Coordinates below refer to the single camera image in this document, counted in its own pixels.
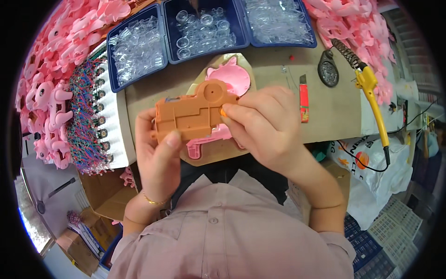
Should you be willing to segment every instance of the wooden table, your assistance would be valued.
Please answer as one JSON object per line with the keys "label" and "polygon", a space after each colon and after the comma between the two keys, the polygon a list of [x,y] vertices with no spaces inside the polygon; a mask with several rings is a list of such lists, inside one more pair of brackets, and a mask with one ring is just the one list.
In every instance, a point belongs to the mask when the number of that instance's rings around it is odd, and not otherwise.
{"label": "wooden table", "polygon": [[[325,86],[317,73],[317,65],[325,48],[318,35],[316,37],[318,46],[314,49],[249,46],[239,52],[253,68],[257,89],[281,85],[293,90],[296,98],[299,98],[299,77],[306,74],[310,120],[301,125],[304,143],[359,137],[361,93],[352,82],[355,73],[345,58],[333,48],[339,83],[335,88]],[[293,61],[289,59],[291,55],[294,56]],[[126,102],[132,135],[140,111],[154,107],[161,98],[186,94],[193,80],[214,56],[207,55],[177,65],[168,64],[165,69],[127,87]],[[286,73],[282,73],[282,65],[286,67]]]}

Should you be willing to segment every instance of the pink shirt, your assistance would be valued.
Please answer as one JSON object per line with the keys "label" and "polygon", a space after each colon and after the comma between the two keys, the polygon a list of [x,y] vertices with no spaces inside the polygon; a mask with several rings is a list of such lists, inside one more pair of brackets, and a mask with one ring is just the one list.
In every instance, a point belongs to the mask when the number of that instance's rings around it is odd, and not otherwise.
{"label": "pink shirt", "polygon": [[122,238],[108,278],[353,278],[355,255],[239,170],[228,184],[202,175],[171,215]]}

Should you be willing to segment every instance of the finger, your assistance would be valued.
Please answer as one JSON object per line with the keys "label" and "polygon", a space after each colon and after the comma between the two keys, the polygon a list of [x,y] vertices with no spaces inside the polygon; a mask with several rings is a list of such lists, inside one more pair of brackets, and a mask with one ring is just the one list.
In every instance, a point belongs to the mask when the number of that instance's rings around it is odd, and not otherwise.
{"label": "finger", "polygon": [[228,117],[221,117],[224,124],[229,128],[232,137],[251,153],[257,152],[257,147],[252,137],[246,132],[245,127],[239,122]]}
{"label": "finger", "polygon": [[157,141],[151,135],[153,133],[152,120],[156,116],[156,109],[149,108],[138,114],[135,120],[135,142],[136,145],[149,145],[152,151],[157,146]]}
{"label": "finger", "polygon": [[266,87],[260,89],[258,92],[270,95],[285,109],[293,107],[296,102],[293,91],[282,86]]}
{"label": "finger", "polygon": [[255,142],[261,140],[265,135],[277,132],[271,123],[253,108],[236,104],[224,104],[223,111],[229,118],[243,125],[245,131]]}
{"label": "finger", "polygon": [[240,98],[239,105],[255,108],[276,130],[284,130],[286,125],[284,122],[284,119],[286,119],[286,111],[271,95],[261,91],[250,92]]}
{"label": "finger", "polygon": [[181,148],[181,133],[179,131],[170,132],[155,149],[153,154],[155,168],[158,171],[165,171],[170,160],[179,157]]}

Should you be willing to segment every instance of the orange logo on bag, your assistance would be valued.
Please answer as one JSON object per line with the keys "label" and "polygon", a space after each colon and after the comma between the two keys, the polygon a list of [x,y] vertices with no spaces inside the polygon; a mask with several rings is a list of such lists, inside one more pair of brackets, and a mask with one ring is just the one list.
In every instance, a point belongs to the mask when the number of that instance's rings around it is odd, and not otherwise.
{"label": "orange logo on bag", "polygon": [[340,142],[341,142],[341,145],[342,145],[345,149],[347,149],[348,142],[343,142],[343,141],[340,141]]}
{"label": "orange logo on bag", "polygon": [[[369,157],[368,157],[367,153],[360,151],[356,154],[356,157],[359,158],[359,160],[361,161],[362,164],[368,166]],[[365,167],[360,162],[358,162],[357,159],[355,159],[355,162],[356,162],[356,165],[359,167],[359,169],[361,169],[361,170],[365,169]]]}
{"label": "orange logo on bag", "polygon": [[341,163],[341,165],[344,165],[344,166],[347,166],[347,165],[348,165],[348,161],[347,161],[347,159],[341,159],[341,158],[338,158],[338,161],[339,161],[339,163]]}

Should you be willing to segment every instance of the person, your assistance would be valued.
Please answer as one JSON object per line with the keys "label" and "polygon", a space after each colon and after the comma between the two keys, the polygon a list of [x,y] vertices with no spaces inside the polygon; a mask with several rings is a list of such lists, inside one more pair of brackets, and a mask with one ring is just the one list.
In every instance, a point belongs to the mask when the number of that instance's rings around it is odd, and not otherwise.
{"label": "person", "polygon": [[[301,141],[294,94],[268,87],[224,104],[223,111],[223,122],[254,161],[305,193],[309,226],[279,204],[274,181],[264,175],[266,189],[243,170],[228,179],[221,165],[226,183],[213,183],[204,173],[217,169],[205,169],[176,198],[183,177],[191,177],[179,158],[181,135],[173,131],[157,145],[151,108],[136,119],[142,191],[126,206],[108,278],[353,278],[356,253],[344,237],[347,203]],[[171,196],[172,212],[154,222]]]}

